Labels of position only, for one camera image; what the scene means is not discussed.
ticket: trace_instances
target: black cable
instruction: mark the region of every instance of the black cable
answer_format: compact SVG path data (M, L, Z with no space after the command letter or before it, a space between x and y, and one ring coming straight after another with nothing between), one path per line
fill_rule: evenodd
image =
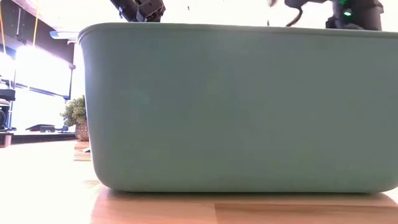
M288 23L286 27L291 27L292 25L296 24L301 19L302 15L303 15L303 9L300 7L298 8L298 15L290 23Z

